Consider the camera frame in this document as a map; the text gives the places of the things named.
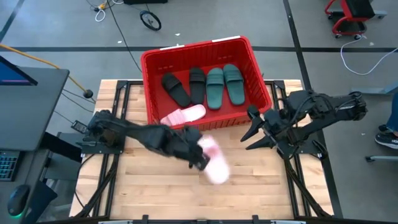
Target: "black slide sandal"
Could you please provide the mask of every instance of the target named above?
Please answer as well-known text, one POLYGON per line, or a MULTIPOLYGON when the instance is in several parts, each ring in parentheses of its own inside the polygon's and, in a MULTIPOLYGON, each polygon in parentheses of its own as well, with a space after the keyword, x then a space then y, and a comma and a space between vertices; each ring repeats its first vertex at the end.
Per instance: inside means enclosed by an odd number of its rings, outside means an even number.
POLYGON ((189 70, 189 88, 191 102, 194 105, 203 104, 206 93, 206 76, 202 69, 195 67, 189 70))
POLYGON ((173 100, 181 107, 187 107, 191 103, 182 83, 172 73, 168 72, 162 77, 162 86, 173 100))

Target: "slide sandal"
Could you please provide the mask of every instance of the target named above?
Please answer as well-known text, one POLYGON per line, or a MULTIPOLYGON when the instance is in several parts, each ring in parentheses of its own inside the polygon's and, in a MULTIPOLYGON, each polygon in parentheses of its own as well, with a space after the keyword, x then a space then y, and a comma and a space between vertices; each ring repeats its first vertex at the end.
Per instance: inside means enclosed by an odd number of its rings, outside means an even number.
POLYGON ((224 74, 220 68, 213 68, 207 74, 206 95, 207 106, 210 109, 217 110, 223 103, 224 74))
POLYGON ((202 69, 195 67, 189 70, 189 88, 191 102, 194 105, 203 104, 206 92, 206 76, 202 69))
POLYGON ((226 88, 232 104, 242 105, 244 103, 244 90, 241 71, 231 64, 225 65, 223 71, 226 88))
POLYGON ((187 107, 191 103, 191 99, 182 87, 182 83, 172 73, 168 72, 163 75, 162 86, 181 107, 187 107))
POLYGON ((229 166, 217 142, 210 135, 204 135, 198 141, 198 145, 203 149, 210 161, 204 172, 213 184, 222 184, 229 178, 229 166))
POLYGON ((177 109, 171 112, 169 115, 162 118, 160 123, 166 124, 167 126, 174 126, 190 121, 196 121, 205 115, 206 108, 203 105, 195 105, 184 110, 177 109))

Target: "white cable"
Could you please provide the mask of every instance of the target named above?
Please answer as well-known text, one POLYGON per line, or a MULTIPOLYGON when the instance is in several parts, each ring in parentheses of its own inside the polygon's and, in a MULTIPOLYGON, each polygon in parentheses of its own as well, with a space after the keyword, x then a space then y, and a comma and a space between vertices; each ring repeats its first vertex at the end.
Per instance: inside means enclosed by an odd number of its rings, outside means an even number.
POLYGON ((105 19, 105 16, 106 16, 106 13, 105 13, 105 11, 104 11, 104 10, 102 10, 102 9, 99 9, 99 11, 97 12, 97 15, 95 15, 95 21, 97 21, 97 22, 101 22, 101 21, 103 21, 103 20, 105 19), (104 13, 104 17, 102 17, 102 19, 98 19, 98 15, 99 15, 101 12, 103 12, 103 13, 104 13))
POLYGON ((115 4, 123 4, 123 3, 124 3, 124 1, 117 2, 117 1, 115 1, 115 0, 112 0, 112 2, 115 3, 115 4))
POLYGON ((341 59, 343 60, 344 66, 345 66, 350 72, 355 73, 355 74, 357 74, 357 75, 369 75, 371 72, 373 72, 373 70, 380 64, 380 62, 381 62, 385 57, 387 57, 388 55, 390 55, 390 54, 394 53, 396 50, 398 50, 398 48, 396 48, 396 49, 394 49, 392 52, 390 52, 390 53, 386 54, 385 56, 383 56, 383 57, 377 62, 377 64, 375 64, 375 66, 373 66, 373 68, 370 69, 370 71, 368 71, 368 72, 366 72, 366 73, 355 72, 354 70, 350 69, 350 68, 347 66, 346 60, 344 60, 344 57, 343 57, 343 48, 344 48, 345 46, 349 45, 349 44, 352 44, 352 43, 355 43, 355 42, 357 42, 357 41, 360 41, 362 38, 363 38, 363 36, 361 36, 361 38, 359 38, 358 40, 354 40, 354 41, 348 42, 347 44, 343 45, 343 46, 341 47, 341 49, 340 49, 340 56, 341 56, 341 59))

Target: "keyboard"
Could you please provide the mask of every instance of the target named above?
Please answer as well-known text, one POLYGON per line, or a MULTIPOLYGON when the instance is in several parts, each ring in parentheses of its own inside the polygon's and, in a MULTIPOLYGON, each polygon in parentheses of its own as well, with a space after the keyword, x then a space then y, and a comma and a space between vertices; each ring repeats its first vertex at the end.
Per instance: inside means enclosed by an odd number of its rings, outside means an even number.
POLYGON ((0 151, 0 181, 14 181, 23 152, 0 151))

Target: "green slide sandal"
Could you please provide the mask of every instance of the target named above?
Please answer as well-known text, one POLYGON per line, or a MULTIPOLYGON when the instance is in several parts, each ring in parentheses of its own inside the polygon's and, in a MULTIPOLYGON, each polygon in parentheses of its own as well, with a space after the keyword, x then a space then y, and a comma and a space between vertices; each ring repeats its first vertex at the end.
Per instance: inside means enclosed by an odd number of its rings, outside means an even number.
POLYGON ((224 79, 229 98, 233 105, 244 103, 243 77, 241 71, 231 64, 224 66, 224 79))
POLYGON ((224 74, 220 68, 213 68, 206 78, 206 96, 209 109, 217 110, 223 103, 224 74))

